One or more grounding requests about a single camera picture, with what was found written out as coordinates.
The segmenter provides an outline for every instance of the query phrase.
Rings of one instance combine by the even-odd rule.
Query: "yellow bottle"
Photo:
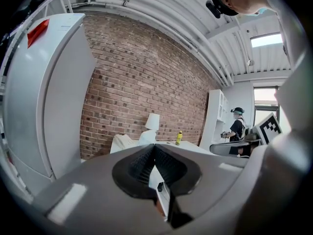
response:
[[[180,131],[178,134],[177,134],[177,139],[176,139],[176,145],[180,145],[180,141],[182,139],[182,132]]]

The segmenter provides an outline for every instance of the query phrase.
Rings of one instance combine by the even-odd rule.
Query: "skylight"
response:
[[[281,44],[282,42],[283,39],[281,34],[273,34],[268,36],[251,38],[252,48],[264,45]]]

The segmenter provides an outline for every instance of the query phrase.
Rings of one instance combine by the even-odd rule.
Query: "brick wall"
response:
[[[110,152],[114,135],[137,140],[149,113],[160,114],[156,140],[198,144],[209,90],[219,86],[178,43],[143,23],[87,12],[86,36],[97,64],[81,120],[81,155]]]

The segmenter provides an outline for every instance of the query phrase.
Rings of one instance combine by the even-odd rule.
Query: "window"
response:
[[[277,118],[283,133],[288,133],[291,128],[287,117],[278,104],[275,93],[278,87],[274,88],[254,88],[254,125],[259,124],[269,114],[273,113]]]
[[[264,45],[281,44],[282,42],[283,39],[280,33],[251,38],[252,48]]]

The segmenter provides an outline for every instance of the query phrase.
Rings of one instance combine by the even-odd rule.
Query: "red object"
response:
[[[49,19],[44,20],[38,26],[36,26],[36,28],[34,28],[27,34],[28,39],[27,48],[29,48],[35,42],[35,40],[44,32],[44,30],[48,28],[48,25]]]

